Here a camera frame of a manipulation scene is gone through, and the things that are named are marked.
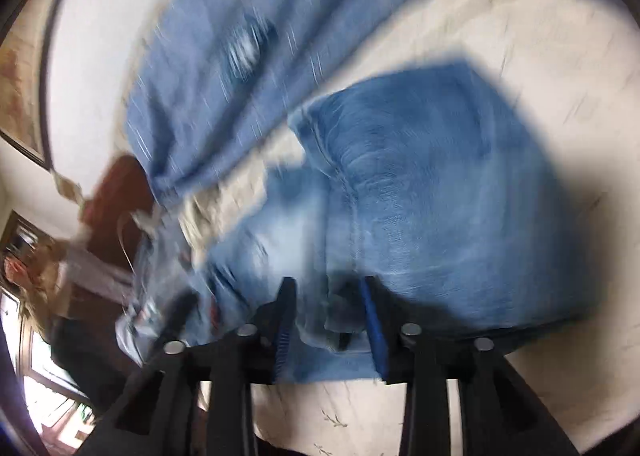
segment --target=wall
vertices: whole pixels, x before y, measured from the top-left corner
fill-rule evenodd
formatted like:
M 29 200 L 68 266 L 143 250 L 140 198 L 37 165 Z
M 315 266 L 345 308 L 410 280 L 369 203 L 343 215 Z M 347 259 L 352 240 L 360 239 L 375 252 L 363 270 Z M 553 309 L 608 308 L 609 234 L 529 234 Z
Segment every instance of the wall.
M 89 195 L 114 152 L 131 57 L 165 0 L 63 0 L 52 37 L 49 140 L 57 172 Z
M 78 231 L 78 205 L 58 194 L 49 172 L 4 140 L 0 140 L 0 178 L 6 188 L 2 189 L 5 196 L 4 207 L 0 205 L 0 230 L 15 210 L 54 237 L 71 237 Z

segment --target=blue jeans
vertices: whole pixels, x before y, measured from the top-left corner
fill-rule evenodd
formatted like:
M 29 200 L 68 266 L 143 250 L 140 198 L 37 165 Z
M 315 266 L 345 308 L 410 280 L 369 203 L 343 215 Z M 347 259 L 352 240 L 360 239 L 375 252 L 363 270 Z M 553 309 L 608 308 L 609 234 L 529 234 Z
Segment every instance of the blue jeans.
M 298 281 L 285 379 L 372 376 L 363 275 L 435 335 L 495 332 L 511 348 L 593 303 L 551 165 L 466 63 L 366 80 L 290 127 L 305 164 L 270 172 L 263 206 L 210 249 L 192 284 L 214 294 L 222 335 L 273 300 L 282 277 Z M 316 355 L 342 362 L 311 365 Z

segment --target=metal rivet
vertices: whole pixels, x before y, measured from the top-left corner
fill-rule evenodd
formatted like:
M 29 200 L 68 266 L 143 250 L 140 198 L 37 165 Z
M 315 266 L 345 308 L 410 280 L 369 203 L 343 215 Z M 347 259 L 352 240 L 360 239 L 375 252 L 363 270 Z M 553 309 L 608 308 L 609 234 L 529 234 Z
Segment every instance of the metal rivet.
M 256 328 L 255 325 L 253 324 L 243 324 L 241 327 L 238 328 L 238 331 L 236 331 L 239 337 L 251 337 L 252 335 L 255 335 L 257 332 L 258 332 L 258 328 Z
M 182 353 L 184 351 L 184 343 L 180 341 L 171 341 L 167 342 L 164 345 L 164 352 L 167 355 L 177 355 L 178 353 Z
M 403 335 L 406 335 L 408 337 L 415 337 L 416 335 L 420 335 L 422 333 L 422 328 L 420 328 L 413 322 L 407 322 L 407 324 L 402 325 L 400 331 Z
M 474 340 L 474 346 L 478 351 L 491 351 L 494 349 L 494 341 L 487 337 L 480 337 L 479 339 Z

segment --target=window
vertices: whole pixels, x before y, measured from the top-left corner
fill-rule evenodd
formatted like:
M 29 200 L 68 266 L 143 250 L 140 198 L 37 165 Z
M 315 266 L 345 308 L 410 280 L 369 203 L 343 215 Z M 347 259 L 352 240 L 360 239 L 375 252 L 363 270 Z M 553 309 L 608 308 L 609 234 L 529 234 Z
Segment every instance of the window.
M 16 371 L 20 348 L 20 301 L 4 289 L 0 291 L 0 319 L 9 356 Z
M 27 410 L 36 431 L 61 454 L 72 454 L 94 428 L 94 414 L 51 348 L 20 314 L 20 300 L 0 289 L 0 319 Z

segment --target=denim fabric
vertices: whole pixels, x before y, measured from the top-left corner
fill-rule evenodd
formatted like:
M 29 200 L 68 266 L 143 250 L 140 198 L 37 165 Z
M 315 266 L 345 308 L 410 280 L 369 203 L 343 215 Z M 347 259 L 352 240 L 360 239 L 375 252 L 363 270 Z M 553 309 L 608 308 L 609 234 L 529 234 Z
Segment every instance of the denim fabric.
M 161 203 L 208 187 L 407 0 L 172 0 L 127 105 Z
M 282 277 L 298 281 L 299 339 L 283 379 L 372 376 L 361 275 L 379 276 L 437 335 L 494 331 L 510 346 L 593 303 L 550 164 L 464 62 L 361 82 L 290 126 L 305 164 L 270 172 L 264 205 L 196 275 L 215 296 L 220 335 L 273 300 Z
M 166 324 L 166 315 L 178 295 L 192 289 L 200 295 L 181 340 L 188 346 L 211 339 L 211 292 L 194 277 L 177 213 L 167 213 L 153 239 L 145 238 L 134 262 L 134 296 L 115 325 L 118 346 L 142 365 Z

